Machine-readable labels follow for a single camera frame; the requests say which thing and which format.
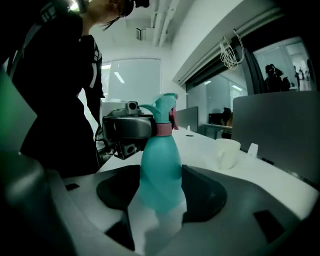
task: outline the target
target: white cable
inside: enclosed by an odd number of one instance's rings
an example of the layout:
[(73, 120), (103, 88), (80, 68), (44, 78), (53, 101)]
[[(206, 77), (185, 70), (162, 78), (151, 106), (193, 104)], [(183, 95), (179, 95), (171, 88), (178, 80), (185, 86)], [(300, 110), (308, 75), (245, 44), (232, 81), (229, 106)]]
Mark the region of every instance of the white cable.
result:
[(237, 61), (235, 52), (227, 42), (225, 37), (223, 37), (223, 40), (219, 43), (221, 49), (220, 59), (228, 69), (233, 68), (235, 65), (238, 66), (238, 64), (240, 64), (245, 58), (245, 49), (242, 44), (241, 38), (235, 30), (233, 30), (233, 32), (238, 37), (242, 49), (242, 57), (239, 61)]

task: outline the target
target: pink bottle collar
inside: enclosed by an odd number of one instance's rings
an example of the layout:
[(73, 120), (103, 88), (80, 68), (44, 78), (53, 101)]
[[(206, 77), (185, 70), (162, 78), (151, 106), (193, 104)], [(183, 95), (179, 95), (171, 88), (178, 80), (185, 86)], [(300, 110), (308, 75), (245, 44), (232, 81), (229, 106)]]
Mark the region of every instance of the pink bottle collar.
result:
[(157, 133), (155, 136), (170, 136), (172, 134), (171, 123), (157, 123), (156, 124)]

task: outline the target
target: teal spray bottle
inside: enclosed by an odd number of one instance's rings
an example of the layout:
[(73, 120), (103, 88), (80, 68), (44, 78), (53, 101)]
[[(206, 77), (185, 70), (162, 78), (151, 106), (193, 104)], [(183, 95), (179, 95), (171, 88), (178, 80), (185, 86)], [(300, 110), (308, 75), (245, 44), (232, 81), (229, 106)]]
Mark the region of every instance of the teal spray bottle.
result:
[(140, 105), (152, 112), (157, 123), (157, 135), (148, 139), (142, 154), (139, 195), (146, 207), (162, 213), (185, 199), (181, 188), (181, 159), (169, 119), (173, 119), (173, 127), (178, 130), (177, 99), (177, 94), (165, 93), (153, 105)]

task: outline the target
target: gray partition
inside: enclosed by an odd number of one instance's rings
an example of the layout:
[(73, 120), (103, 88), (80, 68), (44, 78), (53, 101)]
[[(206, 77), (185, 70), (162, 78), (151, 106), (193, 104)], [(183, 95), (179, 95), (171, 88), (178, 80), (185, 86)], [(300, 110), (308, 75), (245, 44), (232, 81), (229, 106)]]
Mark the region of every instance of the gray partition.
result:
[(320, 185), (320, 92), (288, 91), (233, 101), (232, 139), (275, 166)]
[(193, 106), (176, 112), (178, 125), (183, 128), (190, 126), (191, 131), (198, 132), (198, 107)]

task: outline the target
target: white cup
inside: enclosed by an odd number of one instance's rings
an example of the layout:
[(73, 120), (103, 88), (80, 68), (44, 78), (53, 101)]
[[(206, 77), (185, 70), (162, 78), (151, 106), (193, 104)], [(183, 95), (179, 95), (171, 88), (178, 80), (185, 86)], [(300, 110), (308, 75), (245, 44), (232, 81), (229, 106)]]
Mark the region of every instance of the white cup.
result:
[(232, 168), (238, 160), (241, 144), (238, 141), (226, 138), (218, 138), (215, 142), (218, 168), (222, 170)]

